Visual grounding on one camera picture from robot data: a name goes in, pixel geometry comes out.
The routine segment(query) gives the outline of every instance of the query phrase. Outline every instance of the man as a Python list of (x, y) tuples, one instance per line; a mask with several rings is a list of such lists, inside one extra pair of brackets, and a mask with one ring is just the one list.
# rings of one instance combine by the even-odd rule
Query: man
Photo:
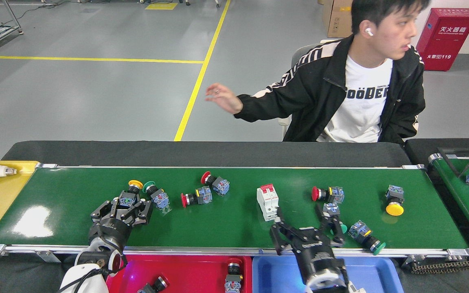
[(292, 114), (283, 141), (402, 144), (425, 107), (424, 64), (410, 43), (429, 3), (354, 0), (353, 35), (313, 48), (253, 96), (214, 83), (206, 100), (248, 122)]

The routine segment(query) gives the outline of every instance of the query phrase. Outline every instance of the gray floor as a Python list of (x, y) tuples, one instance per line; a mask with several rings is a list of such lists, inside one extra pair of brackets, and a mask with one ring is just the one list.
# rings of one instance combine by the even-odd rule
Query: gray floor
[[(66, 2), (29, 11), (19, 20), (24, 35), (2, 41), (0, 56), (204, 61), (226, 0), (219, 9), (213, 0), (191, 3), (150, 11), (133, 0)], [(17, 17), (39, 5), (11, 2)], [(321, 15), (314, 0), (231, 0), (182, 140), (280, 141), (276, 120), (236, 120), (205, 102), (205, 89), (221, 82), (253, 94), (279, 81), (297, 48), (326, 39)], [(0, 22), (7, 20), (0, 5)], [(26, 140), (172, 141), (201, 68), (0, 59), (0, 158)], [(425, 90), (417, 138), (469, 137), (469, 56), (448, 72), (425, 72)]]

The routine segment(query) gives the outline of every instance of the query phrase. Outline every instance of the man's ear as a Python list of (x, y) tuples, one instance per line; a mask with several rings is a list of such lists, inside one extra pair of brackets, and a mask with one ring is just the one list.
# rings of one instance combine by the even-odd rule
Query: man's ear
[(363, 20), (359, 24), (359, 34), (363, 36), (365, 39), (370, 39), (376, 34), (376, 25), (371, 22), (370, 20)]

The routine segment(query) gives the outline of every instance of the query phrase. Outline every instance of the man's hand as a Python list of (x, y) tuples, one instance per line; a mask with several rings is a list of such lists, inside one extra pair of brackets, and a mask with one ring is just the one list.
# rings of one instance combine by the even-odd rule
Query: man's hand
[(206, 101), (215, 102), (218, 106), (231, 114), (242, 111), (242, 101), (225, 85), (214, 83), (206, 90)]

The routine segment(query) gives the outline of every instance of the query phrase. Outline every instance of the red bin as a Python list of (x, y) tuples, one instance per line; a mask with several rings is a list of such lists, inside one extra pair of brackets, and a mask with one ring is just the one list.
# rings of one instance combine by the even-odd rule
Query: red bin
[(448, 71), (469, 34), (469, 8), (432, 8), (416, 49), (425, 70)]

